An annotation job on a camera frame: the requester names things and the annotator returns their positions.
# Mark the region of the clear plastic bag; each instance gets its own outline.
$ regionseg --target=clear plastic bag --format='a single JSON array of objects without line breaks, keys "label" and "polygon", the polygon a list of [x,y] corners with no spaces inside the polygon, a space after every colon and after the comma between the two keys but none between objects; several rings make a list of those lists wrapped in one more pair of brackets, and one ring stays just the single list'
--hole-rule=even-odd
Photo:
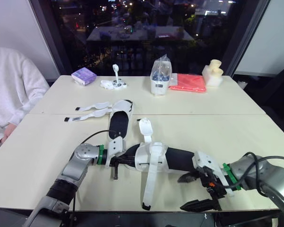
[{"label": "clear plastic bag", "polygon": [[155,60],[151,69],[151,92],[154,95],[164,95],[169,87],[172,68],[167,55]]}]

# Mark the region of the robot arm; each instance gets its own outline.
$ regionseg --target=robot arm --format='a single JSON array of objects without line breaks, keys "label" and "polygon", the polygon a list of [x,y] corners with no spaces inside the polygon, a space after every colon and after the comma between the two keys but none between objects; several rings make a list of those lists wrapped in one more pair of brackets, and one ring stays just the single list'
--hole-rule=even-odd
[{"label": "robot arm", "polygon": [[[213,200],[190,201],[184,204],[181,209],[200,212],[211,209],[220,210],[218,199],[224,197],[227,193],[231,196],[232,191],[240,190],[240,187],[227,187],[229,184],[235,183],[230,175],[233,175],[236,178],[235,180],[239,180],[250,165],[254,165],[254,158],[252,156],[244,156],[236,162],[228,165],[224,164],[228,168],[229,174],[226,174],[224,169],[218,168],[212,157],[202,152],[195,153],[193,164],[194,168],[199,172],[202,185],[207,188]],[[263,160],[259,162],[258,172],[261,191],[284,213],[284,168],[274,166],[267,160]],[[195,178],[191,177],[191,173],[188,173],[181,176],[178,181],[190,182],[194,180]],[[256,185],[256,168],[252,167],[240,186],[244,190],[253,190],[256,189]]]},{"label": "robot arm", "polygon": [[101,146],[80,144],[58,175],[47,195],[44,196],[23,227],[60,226],[63,215],[69,210],[69,204],[81,185],[88,166],[96,165],[99,161]]},{"label": "robot arm", "polygon": [[[33,210],[24,227],[51,226],[58,227],[69,210],[69,204],[80,187],[89,165],[105,165],[115,168],[114,179],[117,179],[119,164],[135,167],[135,154],[139,144],[124,149],[122,137],[117,137],[108,145],[93,146],[80,144],[73,152],[68,164],[58,175],[47,195],[44,196]],[[233,184],[230,175],[219,168],[216,161],[202,153],[167,148],[166,160],[170,170],[190,171],[179,178],[179,182],[190,182],[201,179],[202,186],[206,187],[213,200],[191,201],[184,204],[181,209],[186,211],[201,212],[206,210],[220,210],[218,199],[227,193],[240,188],[230,188]],[[244,156],[238,161],[228,164],[228,168],[236,179],[240,179],[244,172],[254,163],[250,156]],[[284,212],[284,168],[269,164],[266,160],[259,162],[260,188]],[[245,190],[256,188],[256,169],[253,167],[241,186]]]},{"label": "robot arm", "polygon": [[[254,163],[252,156],[244,156],[229,164],[232,173],[240,179],[248,166]],[[261,191],[284,213],[284,168],[274,166],[267,160],[259,162],[259,180]],[[256,169],[253,167],[242,182],[245,190],[256,189]]]}]

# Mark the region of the white wall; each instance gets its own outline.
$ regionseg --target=white wall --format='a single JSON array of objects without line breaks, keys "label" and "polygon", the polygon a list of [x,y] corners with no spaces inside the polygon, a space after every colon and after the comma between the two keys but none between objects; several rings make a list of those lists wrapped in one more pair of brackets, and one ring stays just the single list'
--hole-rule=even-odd
[{"label": "white wall", "polygon": [[271,0],[236,74],[274,76],[284,69],[284,0]]},{"label": "white wall", "polygon": [[22,52],[46,79],[59,77],[28,0],[0,0],[0,46]]}]

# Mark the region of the white strap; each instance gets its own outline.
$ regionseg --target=white strap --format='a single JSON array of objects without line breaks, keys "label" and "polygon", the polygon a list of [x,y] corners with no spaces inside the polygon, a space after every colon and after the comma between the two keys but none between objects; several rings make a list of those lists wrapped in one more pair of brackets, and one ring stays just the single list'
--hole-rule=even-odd
[{"label": "white strap", "polygon": [[143,196],[143,204],[142,207],[145,210],[150,210],[152,205],[153,193],[155,190],[155,184],[157,179],[158,172],[158,161],[159,157],[163,152],[163,144],[162,143],[153,143],[150,146],[150,167],[148,169],[146,186]]},{"label": "white strap", "polygon": [[92,108],[96,108],[96,109],[100,110],[100,109],[104,109],[104,108],[111,107],[111,106],[112,105],[109,102],[95,103],[93,105],[86,106],[86,107],[77,107],[76,111],[87,111],[87,110],[90,110]]},{"label": "white strap", "polygon": [[142,118],[139,121],[139,128],[141,134],[144,136],[145,143],[151,143],[151,135],[153,134],[150,120]]},{"label": "white strap", "polygon": [[85,116],[82,116],[82,117],[66,117],[64,119],[65,122],[77,122],[77,121],[83,121],[83,120],[86,120],[90,117],[103,117],[105,114],[109,113],[109,112],[112,112],[112,109],[108,109],[108,108],[105,108],[105,109],[102,109],[102,110],[96,110],[92,113],[89,113]]}]

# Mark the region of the person's hand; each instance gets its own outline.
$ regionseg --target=person's hand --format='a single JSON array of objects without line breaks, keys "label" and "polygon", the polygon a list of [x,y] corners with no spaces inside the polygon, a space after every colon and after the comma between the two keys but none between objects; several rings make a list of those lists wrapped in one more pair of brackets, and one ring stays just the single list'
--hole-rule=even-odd
[{"label": "person's hand", "polygon": [[3,136],[3,138],[0,140],[1,144],[4,143],[6,141],[8,137],[6,135]]},{"label": "person's hand", "polygon": [[16,125],[9,123],[7,128],[4,131],[4,137],[2,139],[4,139],[5,137],[7,139],[11,135],[11,133],[15,130],[16,127],[17,127]]}]

